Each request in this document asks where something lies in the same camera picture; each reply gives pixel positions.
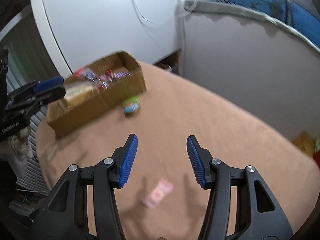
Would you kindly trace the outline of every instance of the gloved hand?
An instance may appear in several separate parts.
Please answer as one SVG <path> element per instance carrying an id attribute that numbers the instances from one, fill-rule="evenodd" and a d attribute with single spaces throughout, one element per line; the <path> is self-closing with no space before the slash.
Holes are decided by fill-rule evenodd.
<path id="1" fill-rule="evenodd" d="M 27 158 L 33 153 L 29 143 L 31 127 L 25 127 L 0 143 L 0 158 L 7 161 L 18 178 L 24 178 L 27 172 Z"/>

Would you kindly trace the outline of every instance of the white cabinet door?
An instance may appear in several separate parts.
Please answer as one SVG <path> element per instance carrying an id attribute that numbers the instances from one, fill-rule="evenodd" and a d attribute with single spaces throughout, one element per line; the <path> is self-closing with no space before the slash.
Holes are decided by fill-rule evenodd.
<path id="1" fill-rule="evenodd" d="M 57 44 L 71 70 L 126 50 L 154 63 L 178 49 L 177 0 L 43 0 Z"/>

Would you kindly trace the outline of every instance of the cardboard piece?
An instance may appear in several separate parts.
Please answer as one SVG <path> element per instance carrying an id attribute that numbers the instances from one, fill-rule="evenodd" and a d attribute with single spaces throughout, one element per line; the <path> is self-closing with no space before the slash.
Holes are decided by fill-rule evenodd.
<path id="1" fill-rule="evenodd" d="M 55 130 L 56 134 L 64 136 L 114 106 L 121 104 L 125 99 L 145 91 L 146 85 L 140 64 L 125 51 L 116 52 L 86 66 L 86 68 L 93 70 L 96 75 L 101 75 L 108 69 L 115 70 L 123 67 L 130 71 L 130 76 L 114 81 L 107 90 L 102 90 L 98 95 L 89 98 L 81 105 L 66 111 L 62 109 L 59 101 L 49 104 L 47 111 L 48 125 Z M 79 79 L 70 76 L 65 79 L 65 84 L 76 81 L 79 81 Z"/>

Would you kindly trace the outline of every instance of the gray wall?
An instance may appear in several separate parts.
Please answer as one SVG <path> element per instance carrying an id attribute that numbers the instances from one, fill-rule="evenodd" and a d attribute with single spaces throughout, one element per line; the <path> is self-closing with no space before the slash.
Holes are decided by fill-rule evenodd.
<path id="1" fill-rule="evenodd" d="M 185 28 L 185 78 L 290 140 L 304 130 L 320 134 L 320 56 L 299 38 L 229 15 L 190 14 Z"/>

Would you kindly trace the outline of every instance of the white corrugated panel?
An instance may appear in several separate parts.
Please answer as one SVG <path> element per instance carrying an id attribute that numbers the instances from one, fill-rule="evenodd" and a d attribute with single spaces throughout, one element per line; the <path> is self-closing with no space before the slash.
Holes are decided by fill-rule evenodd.
<path id="1" fill-rule="evenodd" d="M 33 80 L 46 80 L 58 75 L 36 27 L 33 15 L 22 19 L 1 40 L 0 49 L 8 49 L 7 87 L 11 92 Z M 46 115 L 46 107 L 31 118 L 29 141 L 34 158 L 28 160 L 25 178 L 18 179 L 17 184 L 32 191 L 48 191 L 39 163 L 37 162 L 35 132 Z"/>

